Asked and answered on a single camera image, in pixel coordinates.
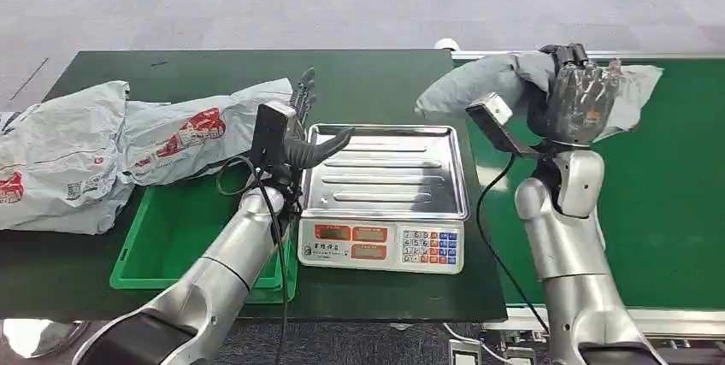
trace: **dark green table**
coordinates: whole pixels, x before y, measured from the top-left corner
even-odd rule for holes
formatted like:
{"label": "dark green table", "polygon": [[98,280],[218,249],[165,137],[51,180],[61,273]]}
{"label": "dark green table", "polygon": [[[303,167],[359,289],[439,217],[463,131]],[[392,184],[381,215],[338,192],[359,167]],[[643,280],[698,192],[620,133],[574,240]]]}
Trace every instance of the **dark green table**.
{"label": "dark green table", "polygon": [[[420,124],[422,119],[413,114],[414,101],[453,63],[441,50],[82,52],[47,98],[123,79],[130,82],[133,99],[179,102],[228,94],[280,77],[296,79],[310,66],[317,69],[319,97],[310,124]],[[475,198],[479,186],[466,126],[453,125],[470,195]],[[0,318],[108,319],[152,298],[154,292],[109,287],[111,269],[142,194],[137,187],[116,227],[104,235],[0,232]],[[458,275],[302,266],[290,317],[299,321],[505,319],[497,270],[470,222],[465,247],[465,266]],[[280,306],[248,306],[240,315],[276,318]]]}

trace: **stainless steel tray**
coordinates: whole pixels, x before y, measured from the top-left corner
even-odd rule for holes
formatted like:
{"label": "stainless steel tray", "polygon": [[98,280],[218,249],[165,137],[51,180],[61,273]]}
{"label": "stainless steel tray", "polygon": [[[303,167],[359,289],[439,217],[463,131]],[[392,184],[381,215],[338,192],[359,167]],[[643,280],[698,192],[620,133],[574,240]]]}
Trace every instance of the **stainless steel tray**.
{"label": "stainless steel tray", "polygon": [[320,144],[350,126],[350,144],[305,172],[303,217],[468,218],[454,128],[318,124],[309,129],[308,141]]}

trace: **digital weighing scale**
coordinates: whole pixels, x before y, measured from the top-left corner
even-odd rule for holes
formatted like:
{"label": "digital weighing scale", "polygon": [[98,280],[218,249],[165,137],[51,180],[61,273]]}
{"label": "digital weighing scale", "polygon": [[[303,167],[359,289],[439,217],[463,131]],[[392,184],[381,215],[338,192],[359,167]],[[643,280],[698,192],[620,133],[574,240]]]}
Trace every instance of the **digital weighing scale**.
{"label": "digital weighing scale", "polygon": [[350,143],[303,176],[298,257],[304,265],[456,274],[468,197],[456,130],[318,124],[320,144]]}

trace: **robotic hand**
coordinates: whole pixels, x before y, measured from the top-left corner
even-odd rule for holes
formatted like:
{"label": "robotic hand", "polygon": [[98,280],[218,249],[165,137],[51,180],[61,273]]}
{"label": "robotic hand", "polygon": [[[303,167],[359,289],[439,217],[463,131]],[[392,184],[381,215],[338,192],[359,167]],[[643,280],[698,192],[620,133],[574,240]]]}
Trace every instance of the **robotic hand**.
{"label": "robotic hand", "polygon": [[301,171],[350,142],[352,129],[317,146],[302,140],[313,77],[312,70],[305,73],[290,104],[259,106],[249,158],[230,159],[248,165],[254,184],[245,189],[239,210],[214,243],[177,283],[93,335],[74,365],[213,361],[256,277],[285,235],[298,203]]}
{"label": "robotic hand", "polygon": [[[562,365],[665,364],[620,299],[597,218],[604,161],[590,143],[618,96],[620,68],[599,67],[581,44],[542,51],[548,56],[533,57],[546,63],[542,70],[517,78],[510,89],[488,92],[466,111],[494,148],[512,160],[537,160],[515,197],[545,291],[550,358]],[[542,79],[549,84],[541,87]],[[542,138],[538,145],[527,146],[506,130],[515,111],[527,113],[528,127]]]}

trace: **power cord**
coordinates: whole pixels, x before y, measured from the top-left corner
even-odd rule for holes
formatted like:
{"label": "power cord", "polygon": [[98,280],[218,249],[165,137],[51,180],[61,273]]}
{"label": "power cord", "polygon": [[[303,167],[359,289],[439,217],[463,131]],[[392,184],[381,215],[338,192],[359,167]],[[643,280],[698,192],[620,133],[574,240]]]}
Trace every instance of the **power cord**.
{"label": "power cord", "polygon": [[499,361],[501,361],[503,363],[507,363],[509,365],[516,365],[515,363],[509,361],[508,359],[500,356],[496,352],[493,352],[493,350],[491,348],[489,348],[488,345],[480,342],[478,339],[467,338],[467,337],[458,335],[457,333],[453,332],[453,330],[451,329],[451,326],[448,325],[446,322],[443,323],[443,326],[445,327],[445,329],[448,331],[448,333],[453,338],[461,340],[461,341],[465,341],[465,342],[470,342],[471,344],[478,344],[481,348],[483,348],[486,352],[488,352],[488,355],[493,356],[494,358],[498,359]]}
{"label": "power cord", "polygon": [[483,207],[483,198],[486,196],[486,194],[511,170],[511,167],[514,166],[514,160],[516,159],[516,156],[511,154],[511,157],[509,157],[509,162],[506,163],[506,167],[504,167],[504,170],[501,171],[500,174],[496,176],[491,183],[489,183],[486,188],[483,189],[480,196],[478,197],[478,202],[476,203],[476,226],[478,226],[478,231],[480,232],[480,236],[483,238],[483,242],[486,243],[486,246],[488,246],[488,249],[491,250],[491,253],[493,254],[493,258],[496,259],[496,262],[499,266],[501,266],[501,269],[504,270],[506,273],[506,276],[509,277],[511,280],[511,283],[513,283],[516,290],[519,292],[519,295],[521,295],[521,298],[524,300],[526,305],[529,309],[531,309],[531,312],[533,313],[533,316],[536,317],[536,321],[539,322],[542,328],[544,328],[544,331],[546,333],[549,333],[549,327],[546,325],[546,322],[544,322],[544,319],[541,318],[541,315],[536,311],[536,308],[533,307],[533,304],[528,299],[526,294],[524,293],[521,286],[519,286],[518,281],[514,278],[514,274],[511,273],[508,267],[506,267],[506,264],[504,264],[504,261],[501,259],[501,257],[498,255],[496,250],[493,249],[493,245],[486,237],[486,233],[483,231],[483,226],[481,225],[481,218],[480,218],[480,209]]}
{"label": "power cord", "polygon": [[[227,192],[221,188],[221,175],[224,173],[225,169],[228,168],[235,160],[240,160],[247,165],[250,170],[251,176],[254,178],[254,183],[248,184],[247,186],[238,191]],[[285,349],[285,340],[287,335],[287,267],[285,263],[285,247],[282,244],[282,229],[280,227],[280,221],[274,214],[274,206],[272,205],[272,201],[269,199],[267,190],[265,189],[264,184],[262,184],[262,181],[260,180],[262,172],[263,170],[255,169],[254,164],[251,163],[249,158],[245,156],[234,156],[224,162],[224,165],[221,166],[221,170],[219,170],[219,173],[216,175],[216,188],[222,195],[233,196],[247,192],[254,187],[259,187],[260,191],[262,192],[264,202],[267,204],[269,216],[272,217],[272,228],[274,229],[272,231],[272,235],[274,241],[277,243],[277,255],[280,258],[280,271],[282,272],[282,329],[280,332],[280,342],[277,345],[277,354],[274,356],[274,364],[278,365],[282,359],[282,352]]]}

